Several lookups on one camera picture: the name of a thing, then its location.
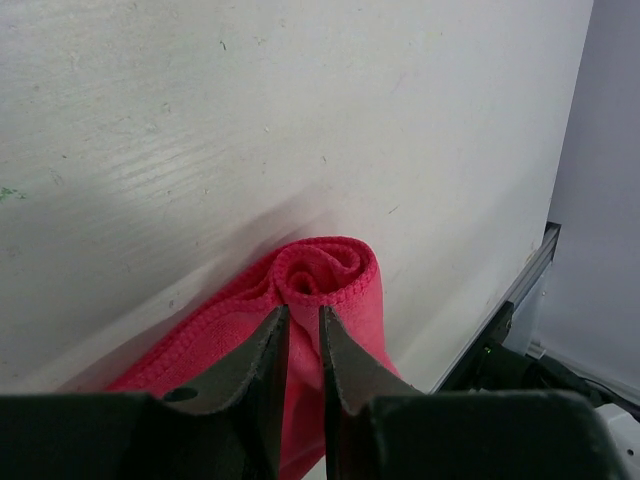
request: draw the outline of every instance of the wooden surface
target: wooden surface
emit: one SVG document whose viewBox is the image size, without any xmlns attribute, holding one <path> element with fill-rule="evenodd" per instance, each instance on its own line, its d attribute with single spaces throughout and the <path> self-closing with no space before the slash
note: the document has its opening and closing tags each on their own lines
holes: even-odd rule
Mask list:
<svg viewBox="0 0 640 480">
<path fill-rule="evenodd" d="M 541 240 L 591 4 L 0 2 L 2 389 L 99 388 L 327 234 L 430 388 Z"/>
</svg>

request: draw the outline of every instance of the pink towel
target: pink towel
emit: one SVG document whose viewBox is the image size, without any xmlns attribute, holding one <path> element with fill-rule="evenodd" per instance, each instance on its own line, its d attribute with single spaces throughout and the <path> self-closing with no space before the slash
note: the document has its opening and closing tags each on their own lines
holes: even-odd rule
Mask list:
<svg viewBox="0 0 640 480">
<path fill-rule="evenodd" d="M 280 478 L 300 479 L 324 455 L 318 307 L 334 306 L 351 336 L 396 372 L 384 348 L 378 262 L 359 240 L 309 238 L 272 252 L 177 325 L 109 390 L 160 397 L 233 350 L 282 304 L 292 321 Z"/>
</svg>

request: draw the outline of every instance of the white wall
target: white wall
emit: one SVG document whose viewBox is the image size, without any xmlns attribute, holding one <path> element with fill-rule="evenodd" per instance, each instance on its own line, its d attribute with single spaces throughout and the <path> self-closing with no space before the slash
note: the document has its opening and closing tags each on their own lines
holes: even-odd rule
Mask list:
<svg viewBox="0 0 640 480">
<path fill-rule="evenodd" d="M 591 3 L 3 0 L 0 385 L 97 388 L 344 234 L 431 387 L 539 244 Z"/>
<path fill-rule="evenodd" d="M 562 223 L 538 340 L 640 400 L 640 3 L 597 0 L 550 218 Z"/>
</svg>

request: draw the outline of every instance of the cable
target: cable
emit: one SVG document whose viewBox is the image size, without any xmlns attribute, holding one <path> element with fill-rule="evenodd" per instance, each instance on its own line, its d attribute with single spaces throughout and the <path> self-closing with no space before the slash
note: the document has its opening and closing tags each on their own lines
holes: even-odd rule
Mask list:
<svg viewBox="0 0 640 480">
<path fill-rule="evenodd" d="M 596 382 L 595 380 L 591 380 L 590 378 L 586 378 L 586 377 L 580 377 L 580 378 L 587 383 L 590 383 L 592 385 L 595 385 L 596 387 L 599 387 L 601 391 L 603 390 L 609 395 L 611 395 L 611 397 L 613 397 L 614 400 L 618 400 L 618 402 L 623 404 L 621 406 L 626 407 L 625 410 L 629 411 L 629 413 L 631 413 L 636 419 L 638 419 L 638 417 L 640 416 L 640 405 L 637 405 L 633 403 L 631 400 L 626 399 L 625 397 L 620 395 L 618 392 L 616 392 L 612 388 L 607 387 L 606 385 L 600 382 Z"/>
</svg>

